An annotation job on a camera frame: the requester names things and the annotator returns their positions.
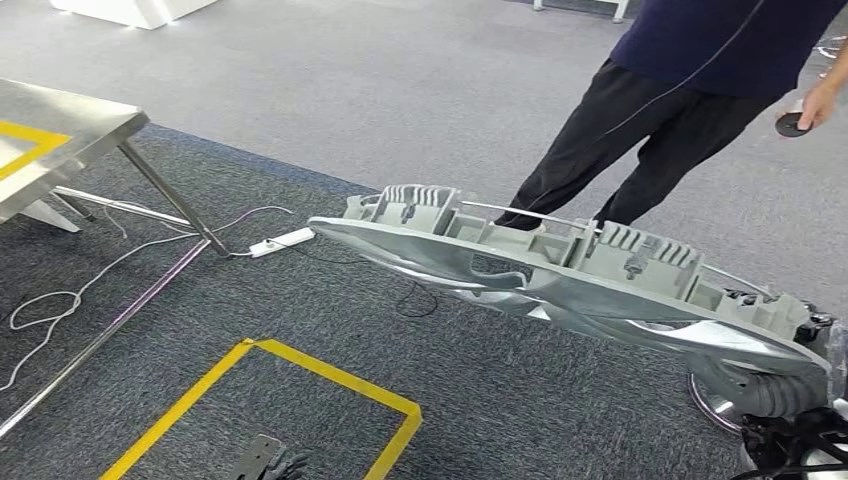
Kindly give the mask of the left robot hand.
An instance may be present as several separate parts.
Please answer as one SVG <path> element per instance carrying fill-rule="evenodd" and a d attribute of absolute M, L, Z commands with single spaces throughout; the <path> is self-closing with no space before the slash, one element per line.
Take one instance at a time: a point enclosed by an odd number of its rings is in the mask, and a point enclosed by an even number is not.
<path fill-rule="evenodd" d="M 277 438 L 259 434 L 227 478 L 231 480 L 301 479 L 310 454 L 293 452 Z"/>

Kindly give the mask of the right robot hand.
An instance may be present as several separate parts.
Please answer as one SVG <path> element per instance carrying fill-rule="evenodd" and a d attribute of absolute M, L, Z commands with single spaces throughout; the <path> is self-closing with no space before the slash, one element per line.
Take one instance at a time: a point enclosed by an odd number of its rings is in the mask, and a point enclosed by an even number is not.
<path fill-rule="evenodd" d="M 825 336 L 825 333 L 833 326 L 837 317 L 832 313 L 821 311 L 810 301 L 802 300 L 801 303 L 807 312 L 808 319 L 806 322 L 797 326 L 793 341 L 810 347 L 820 337 Z"/>

